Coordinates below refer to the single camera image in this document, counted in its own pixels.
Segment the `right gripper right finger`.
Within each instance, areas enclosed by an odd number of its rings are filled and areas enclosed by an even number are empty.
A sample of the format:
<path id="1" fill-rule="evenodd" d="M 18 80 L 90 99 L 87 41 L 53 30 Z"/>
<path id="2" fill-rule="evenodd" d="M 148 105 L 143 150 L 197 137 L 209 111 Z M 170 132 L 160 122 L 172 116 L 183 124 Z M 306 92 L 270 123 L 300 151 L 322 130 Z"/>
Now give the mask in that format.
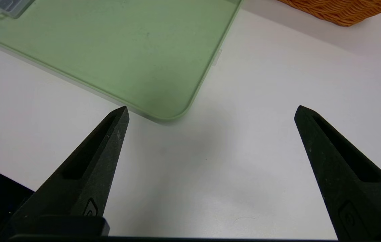
<path id="1" fill-rule="evenodd" d="M 339 241 L 381 241 L 381 169 L 320 114 L 294 120 Z"/>

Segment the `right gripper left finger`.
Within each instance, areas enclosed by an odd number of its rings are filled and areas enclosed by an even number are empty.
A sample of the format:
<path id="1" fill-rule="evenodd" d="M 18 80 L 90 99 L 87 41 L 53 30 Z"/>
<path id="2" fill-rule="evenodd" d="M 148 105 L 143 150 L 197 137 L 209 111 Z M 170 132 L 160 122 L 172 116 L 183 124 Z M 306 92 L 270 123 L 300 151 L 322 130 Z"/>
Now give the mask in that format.
<path id="1" fill-rule="evenodd" d="M 129 123 L 110 112 L 14 213 L 2 236 L 106 236 L 103 217 Z"/>

